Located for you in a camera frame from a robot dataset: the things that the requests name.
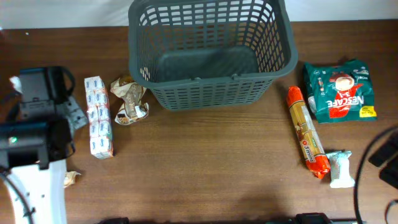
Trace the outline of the grey plastic basket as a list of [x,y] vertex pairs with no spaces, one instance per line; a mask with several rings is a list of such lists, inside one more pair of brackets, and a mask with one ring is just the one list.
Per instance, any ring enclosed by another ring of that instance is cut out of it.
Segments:
[[291,73],[284,0],[145,0],[128,10],[129,71],[172,111],[246,105]]

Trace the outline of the green Nescafe coffee bag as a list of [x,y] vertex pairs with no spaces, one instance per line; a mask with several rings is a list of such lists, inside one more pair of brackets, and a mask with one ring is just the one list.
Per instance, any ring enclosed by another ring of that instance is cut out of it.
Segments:
[[303,79],[318,123],[377,120],[373,83],[365,62],[354,59],[335,67],[305,63]]

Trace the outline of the white tissue multipack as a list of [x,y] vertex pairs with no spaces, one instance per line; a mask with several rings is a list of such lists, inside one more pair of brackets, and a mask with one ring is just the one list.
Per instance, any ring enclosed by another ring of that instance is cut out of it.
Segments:
[[84,79],[90,125],[90,152],[97,159],[113,157],[113,132],[106,87],[99,76]]

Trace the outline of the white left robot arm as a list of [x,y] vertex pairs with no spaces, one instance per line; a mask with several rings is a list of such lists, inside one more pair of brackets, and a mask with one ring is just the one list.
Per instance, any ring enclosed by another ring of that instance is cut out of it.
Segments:
[[66,223],[64,180],[88,124],[73,96],[75,79],[61,66],[27,68],[10,79],[21,96],[1,123],[1,180],[16,223]]

